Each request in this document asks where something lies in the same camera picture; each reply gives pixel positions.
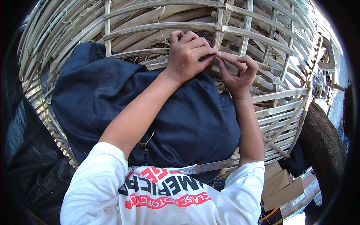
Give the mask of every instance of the finger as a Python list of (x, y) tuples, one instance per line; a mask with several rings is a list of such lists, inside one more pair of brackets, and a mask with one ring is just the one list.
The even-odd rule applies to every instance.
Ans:
[(259, 69), (259, 66), (257, 65), (257, 63), (248, 55), (238, 58), (237, 61), (240, 63), (245, 63), (247, 66), (246, 70), (257, 71)]
[(170, 42), (171, 43), (178, 43), (178, 37), (183, 37), (185, 34), (183, 31), (181, 30), (178, 30), (178, 31), (174, 31), (174, 32), (171, 32), (170, 34)]
[(199, 67), (201, 68), (201, 71), (203, 71), (208, 65), (210, 65), (214, 61), (215, 57), (216, 55), (212, 55), (199, 62)]
[(192, 41), (193, 39), (196, 39), (198, 38), (199, 36), (192, 32), (192, 31), (188, 31), (186, 32), (186, 34), (181, 38), (181, 40), (179, 42), (183, 43), (183, 44), (186, 44), (190, 41)]
[(223, 51), (217, 52), (216, 55), (220, 59), (231, 63), (232, 65), (234, 65), (240, 71), (246, 70), (246, 68), (247, 68), (246, 63), (241, 63), (241, 62), (238, 61), (239, 57), (237, 55), (233, 55), (233, 54), (223, 52)]
[(220, 74), (221, 74), (221, 79), (223, 82), (228, 81), (231, 78), (231, 74), (228, 71), (228, 68), (226, 67), (225, 62), (220, 59), (219, 57), (215, 57), (216, 61), (219, 63), (219, 70), (220, 70)]
[(196, 38), (195, 40), (190, 41), (186, 45), (191, 49), (195, 49), (195, 48), (198, 48), (201, 46), (209, 46), (210, 47), (209, 43), (203, 37)]
[(203, 57), (204, 55), (215, 55), (216, 54), (216, 50), (210, 46), (201, 46), (201, 47), (192, 49), (192, 51), (194, 52), (194, 55), (197, 58)]

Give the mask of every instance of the dark blue cloth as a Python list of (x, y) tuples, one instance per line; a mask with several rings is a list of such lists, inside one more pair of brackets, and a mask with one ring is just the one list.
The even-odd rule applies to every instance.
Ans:
[[(98, 43), (79, 44), (67, 59), (51, 105), (71, 149), (82, 162), (108, 124), (159, 75), (145, 66), (105, 58)], [(130, 166), (184, 167), (225, 160), (239, 143), (240, 129), (229, 94), (218, 94), (200, 73), (166, 101), (129, 157)], [(219, 171), (194, 176), (207, 183)]]

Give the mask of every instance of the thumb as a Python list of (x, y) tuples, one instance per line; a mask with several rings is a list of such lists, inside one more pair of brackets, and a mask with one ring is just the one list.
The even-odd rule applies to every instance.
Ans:
[(199, 62), (199, 65), (200, 65), (202, 71), (214, 61), (215, 56), (216, 55), (212, 55), (212, 56), (207, 57), (206, 59), (202, 60), (201, 62)]
[(228, 71), (228, 68), (226, 67), (226, 64), (224, 62), (224, 60), (220, 59), (219, 57), (215, 57), (216, 61), (219, 63), (219, 70), (220, 70), (220, 74), (221, 74), (221, 79), (223, 82), (226, 82), (227, 80), (229, 80), (229, 78), (231, 78), (231, 74)]

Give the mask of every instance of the black plastic bag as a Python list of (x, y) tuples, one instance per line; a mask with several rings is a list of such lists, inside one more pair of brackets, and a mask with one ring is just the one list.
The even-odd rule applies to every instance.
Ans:
[(15, 199), (45, 223), (60, 224), (74, 169), (23, 94), (16, 47), (1, 72), (1, 170)]

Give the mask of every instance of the white t-shirt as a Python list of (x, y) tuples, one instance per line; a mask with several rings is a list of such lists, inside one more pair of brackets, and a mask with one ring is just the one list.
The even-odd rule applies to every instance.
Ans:
[(61, 224), (257, 224), (264, 161), (233, 172), (219, 192), (187, 175), (140, 166), (96, 144), (76, 170), (61, 207)]

